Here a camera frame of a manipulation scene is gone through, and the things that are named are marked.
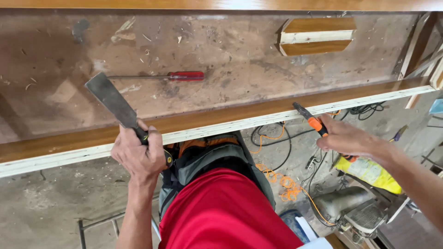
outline metal leg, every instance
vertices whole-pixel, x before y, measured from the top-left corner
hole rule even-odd
[[[82,249],[86,249],[86,241],[85,241],[85,231],[83,229],[83,221],[79,220],[78,223],[78,232],[80,233],[80,245]]]
[[[117,238],[118,238],[118,236],[120,235],[120,231],[119,231],[119,229],[118,229],[117,221],[116,221],[116,220],[112,220],[112,225],[114,226],[114,232],[115,232],[115,235],[116,235]]]
[[[162,238],[160,237],[160,231],[159,231],[159,227],[157,226],[157,223],[154,220],[154,217],[151,216],[151,224],[152,227],[154,228],[155,233],[157,234],[157,236],[159,237],[160,241],[162,240]]]

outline tool belt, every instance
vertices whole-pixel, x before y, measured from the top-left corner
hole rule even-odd
[[[169,144],[165,149],[176,159],[170,168],[162,172],[163,186],[159,194],[160,220],[187,184],[218,167],[232,169],[252,180],[275,209],[271,186],[263,173],[255,167],[239,131]]]

